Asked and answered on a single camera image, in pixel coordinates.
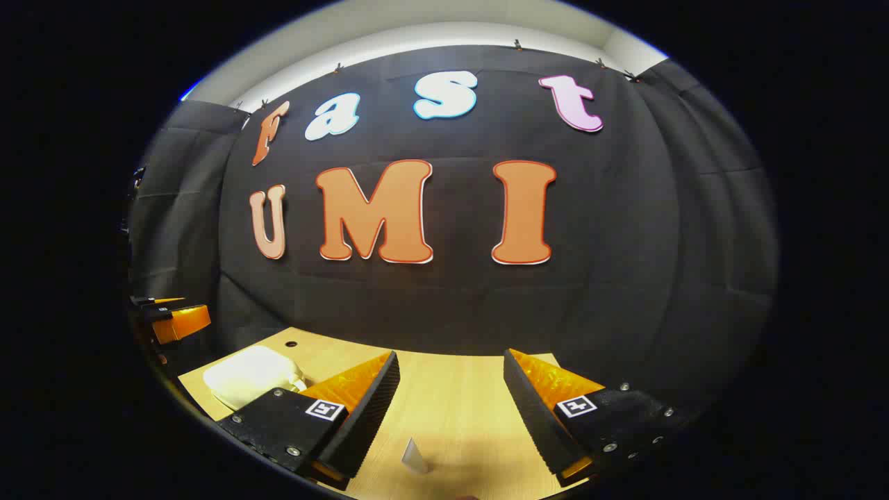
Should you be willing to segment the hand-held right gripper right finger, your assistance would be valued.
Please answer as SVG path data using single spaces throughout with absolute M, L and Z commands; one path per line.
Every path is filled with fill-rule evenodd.
M 625 472 L 686 427 L 686 412 L 642 390 L 607 388 L 517 349 L 503 378 L 537 452 L 562 487 Z

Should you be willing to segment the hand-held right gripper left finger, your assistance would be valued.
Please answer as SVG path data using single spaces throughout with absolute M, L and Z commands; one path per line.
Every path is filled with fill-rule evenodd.
M 301 392 L 267 390 L 217 424 L 292 474 L 346 490 L 399 382 L 397 354 L 388 351 Z

